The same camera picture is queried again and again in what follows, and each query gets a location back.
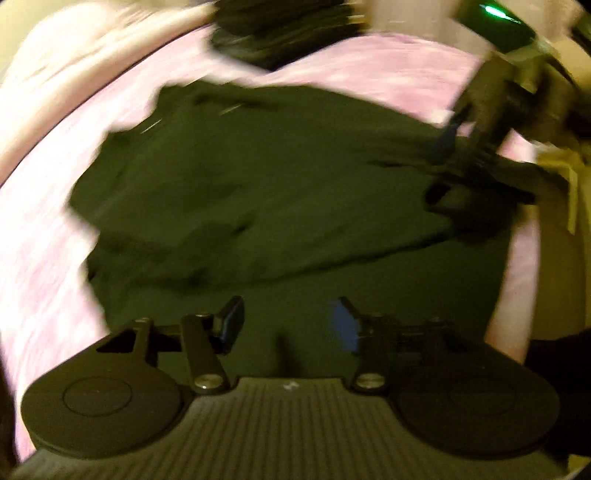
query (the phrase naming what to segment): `green fabric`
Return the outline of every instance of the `green fabric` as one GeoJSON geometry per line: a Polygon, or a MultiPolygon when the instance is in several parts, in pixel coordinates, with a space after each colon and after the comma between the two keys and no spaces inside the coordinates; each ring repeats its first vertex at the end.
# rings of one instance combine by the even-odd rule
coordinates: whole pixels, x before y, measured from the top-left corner
{"type": "Polygon", "coordinates": [[[70,198],[100,231],[87,268],[108,325],[177,323],[242,295],[246,323],[223,364],[254,376],[350,373],[330,325],[342,295],[481,338],[514,204],[460,191],[445,204],[452,215],[427,211],[437,134],[308,86],[163,88],[147,120],[107,137],[70,198]],[[472,204],[505,227],[466,235],[472,204]]]}

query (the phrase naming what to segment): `beige wall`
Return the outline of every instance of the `beige wall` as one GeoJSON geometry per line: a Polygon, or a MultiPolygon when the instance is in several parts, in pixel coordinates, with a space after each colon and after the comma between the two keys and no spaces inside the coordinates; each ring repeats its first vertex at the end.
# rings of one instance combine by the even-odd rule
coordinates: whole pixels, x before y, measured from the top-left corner
{"type": "Polygon", "coordinates": [[[0,71],[31,29],[47,15],[80,0],[4,0],[0,3],[0,71]]]}
{"type": "MultiPolygon", "coordinates": [[[[123,3],[133,0],[117,0],[123,3]]],[[[145,4],[179,5],[195,0],[139,0],[145,4]]],[[[374,27],[441,41],[482,54],[486,42],[450,20],[458,0],[361,0],[372,5],[374,27]]],[[[19,44],[47,15],[80,0],[4,0],[0,2],[0,76],[19,44]]],[[[554,37],[578,11],[575,0],[501,0],[501,3],[546,37],[554,37]]]]}
{"type": "MultiPolygon", "coordinates": [[[[459,0],[363,0],[372,6],[372,23],[378,31],[401,32],[483,54],[488,44],[449,16],[459,0]]],[[[565,31],[581,11],[576,0],[498,0],[531,25],[540,35],[553,39],[565,31]]]]}

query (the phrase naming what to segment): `pink blanket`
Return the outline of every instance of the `pink blanket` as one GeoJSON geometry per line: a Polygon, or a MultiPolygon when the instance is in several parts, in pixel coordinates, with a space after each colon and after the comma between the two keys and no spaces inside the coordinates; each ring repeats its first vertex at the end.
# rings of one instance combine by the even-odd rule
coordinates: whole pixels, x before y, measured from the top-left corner
{"type": "MultiPolygon", "coordinates": [[[[17,406],[36,378],[106,333],[80,268],[96,232],[64,204],[106,132],[143,120],[163,84],[201,77],[246,85],[313,83],[440,124],[478,65],[450,47],[403,35],[368,35],[264,74],[210,51],[205,42],[210,32],[202,28],[179,38],[95,94],[42,140],[0,189],[1,346],[17,406]]],[[[504,153],[532,159],[530,145],[517,136],[504,153]]],[[[518,360],[527,345],[537,278],[537,221],[534,210],[524,212],[487,335],[518,360]]],[[[20,416],[17,447],[21,459],[34,451],[20,416]]]]}

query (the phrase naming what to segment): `screw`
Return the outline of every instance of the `screw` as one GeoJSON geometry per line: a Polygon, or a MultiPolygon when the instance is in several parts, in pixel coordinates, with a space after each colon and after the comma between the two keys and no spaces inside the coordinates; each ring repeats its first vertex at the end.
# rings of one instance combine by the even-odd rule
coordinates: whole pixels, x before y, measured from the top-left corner
{"type": "Polygon", "coordinates": [[[223,378],[218,374],[199,375],[195,379],[195,385],[204,390],[213,390],[223,385],[223,378]]]}
{"type": "Polygon", "coordinates": [[[364,390],[376,390],[386,384],[386,379],[380,374],[361,374],[355,383],[364,390]]]}

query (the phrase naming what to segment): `ribbed black surface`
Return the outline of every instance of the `ribbed black surface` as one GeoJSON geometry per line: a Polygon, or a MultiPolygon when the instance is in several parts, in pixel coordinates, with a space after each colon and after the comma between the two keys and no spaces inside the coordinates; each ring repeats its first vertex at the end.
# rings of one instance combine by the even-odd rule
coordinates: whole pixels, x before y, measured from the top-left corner
{"type": "Polygon", "coordinates": [[[195,401],[183,422],[143,450],[107,460],[42,451],[14,480],[550,480],[564,471],[541,452],[487,462],[425,445],[385,400],[339,380],[243,379],[195,401]]]}

